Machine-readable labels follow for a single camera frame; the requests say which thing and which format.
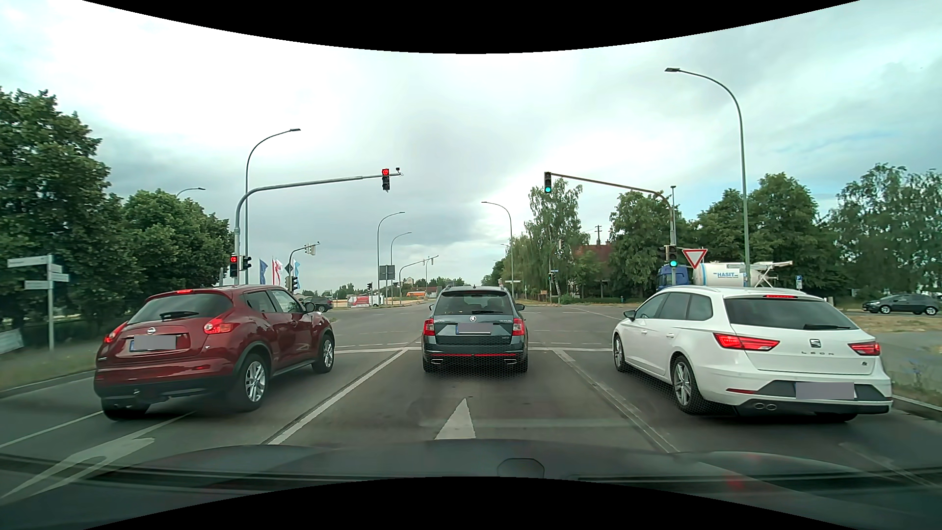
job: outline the rear window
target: rear window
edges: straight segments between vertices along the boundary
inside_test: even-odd
[[[788,298],[727,298],[730,323],[785,329],[857,329],[851,319],[824,301]]]
[[[218,317],[233,306],[223,294],[196,292],[154,298],[142,307],[128,323],[170,319],[201,319]]]
[[[436,315],[512,315],[511,297],[506,292],[445,291],[435,302]]]

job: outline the red car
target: red car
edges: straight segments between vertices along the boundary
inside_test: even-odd
[[[112,420],[197,394],[247,412],[262,405],[273,376],[308,365],[329,372],[333,351],[327,318],[280,287],[164,292],[105,337],[94,387]]]

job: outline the metal pole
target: metal pole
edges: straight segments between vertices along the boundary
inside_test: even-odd
[[[396,172],[396,173],[390,173],[389,175],[370,174],[370,175],[361,175],[361,176],[345,176],[342,178],[326,178],[324,180],[308,180],[306,182],[292,182],[290,184],[276,184],[274,186],[263,186],[261,188],[255,188],[254,190],[250,190],[245,195],[242,195],[242,198],[238,200],[238,204],[235,205],[235,229],[233,230],[233,242],[234,242],[234,247],[235,247],[235,255],[236,256],[239,255],[239,235],[241,234],[241,230],[239,228],[239,216],[242,213],[242,205],[245,204],[249,196],[254,193],[257,193],[259,191],[284,190],[287,188],[300,188],[302,186],[314,186],[317,184],[331,184],[333,182],[350,182],[353,180],[364,180],[366,178],[382,178],[384,176],[400,176],[400,175],[402,175],[402,173]],[[235,277],[234,285],[238,285],[238,275]]]

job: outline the tire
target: tire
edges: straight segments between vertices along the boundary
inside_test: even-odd
[[[684,356],[675,357],[671,363],[671,386],[677,408],[688,414],[703,414],[707,411],[709,402],[700,395],[690,361]]]
[[[115,407],[115,404],[102,400],[102,412],[105,417],[113,422],[124,422],[127,420],[140,420],[147,414],[149,405],[131,405],[124,407]]]
[[[615,336],[615,340],[611,344],[611,350],[615,361],[615,370],[619,372],[630,370],[631,366],[625,362],[625,347],[622,345],[621,337]]]
[[[333,335],[324,335],[317,360],[311,366],[314,367],[315,373],[327,373],[333,369]]]
[[[262,406],[267,391],[268,366],[262,357],[251,354],[245,358],[235,376],[226,395],[226,404],[234,412],[251,412]]]
[[[834,412],[818,412],[815,415],[827,423],[844,423],[857,417],[856,414],[836,414]]]

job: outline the white arrow road marking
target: white arrow road marking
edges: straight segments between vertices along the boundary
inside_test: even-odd
[[[445,422],[445,426],[438,432],[435,439],[468,439],[476,438],[474,424],[471,423],[471,410],[468,408],[467,398],[462,399]]]
[[[82,478],[83,476],[86,476],[86,475],[88,475],[88,474],[90,474],[90,473],[92,473],[92,472],[98,471],[99,469],[101,469],[101,468],[103,468],[104,466],[110,464],[111,462],[114,462],[115,460],[117,460],[117,459],[119,459],[119,458],[128,456],[128,455],[130,455],[130,454],[132,454],[132,453],[134,453],[134,452],[136,452],[136,451],[140,451],[141,449],[143,449],[143,448],[147,447],[148,445],[154,443],[154,439],[153,439],[153,438],[140,438],[140,439],[139,439],[139,438],[138,438],[139,436],[145,435],[145,434],[147,434],[147,433],[149,433],[149,432],[151,432],[151,431],[154,431],[154,430],[156,430],[156,429],[159,429],[160,427],[163,427],[164,425],[167,425],[167,424],[176,422],[177,420],[183,419],[183,418],[185,418],[186,416],[189,416],[189,415],[192,414],[192,413],[193,413],[193,412],[188,412],[187,414],[184,414],[183,416],[177,416],[176,418],[170,418],[169,420],[166,420],[165,422],[161,422],[161,423],[158,423],[158,424],[156,424],[156,425],[151,425],[150,427],[146,427],[146,428],[144,428],[144,429],[140,429],[140,430],[137,431],[137,432],[131,433],[131,434],[126,435],[126,436],[122,436],[122,437],[120,437],[120,438],[118,438],[118,439],[113,439],[113,440],[111,440],[111,441],[106,441],[105,443],[102,443],[102,444],[100,444],[100,445],[96,445],[96,446],[94,446],[94,447],[92,447],[92,448],[90,448],[90,449],[86,449],[85,451],[79,451],[78,453],[75,453],[74,455],[71,455],[71,456],[67,457],[66,459],[62,460],[61,462],[57,463],[55,466],[49,468],[48,470],[46,470],[46,471],[44,471],[44,472],[42,472],[42,473],[40,473],[40,474],[34,476],[33,478],[27,480],[26,482],[23,482],[23,483],[22,483],[19,487],[17,487],[16,489],[12,489],[12,490],[8,491],[3,497],[0,497],[0,499],[5,499],[5,498],[7,498],[9,495],[12,495],[13,493],[16,493],[17,491],[20,491],[20,490],[22,490],[22,489],[29,488],[30,486],[32,486],[32,485],[34,485],[34,484],[40,482],[40,480],[44,480],[44,479],[46,479],[46,478],[49,478],[49,477],[55,475],[55,474],[58,473],[58,472],[61,472],[61,471],[63,471],[63,470],[69,469],[69,468],[72,467],[72,466],[75,466],[76,464],[81,464],[82,462],[91,460],[91,459],[93,459],[93,458],[101,458],[101,459],[102,459],[101,462],[98,462],[98,463],[96,463],[96,464],[94,464],[94,465],[92,465],[92,466],[89,466],[87,469],[82,470],[82,471],[80,471],[80,472],[77,472],[76,474],[74,474],[74,475],[72,475],[72,476],[63,478],[62,480],[56,482],[55,484],[53,484],[53,485],[51,485],[51,486],[48,486],[48,487],[46,487],[46,488],[44,488],[44,489],[41,489],[41,490],[37,491],[36,493],[33,493],[33,495],[36,495],[36,494],[38,494],[38,493],[43,493],[43,492],[48,491],[48,490],[50,490],[50,489],[56,489],[56,488],[59,488],[59,487],[61,487],[61,486],[65,486],[66,484],[69,484],[69,483],[71,483],[71,482],[74,482],[74,481],[76,481],[76,480]]]

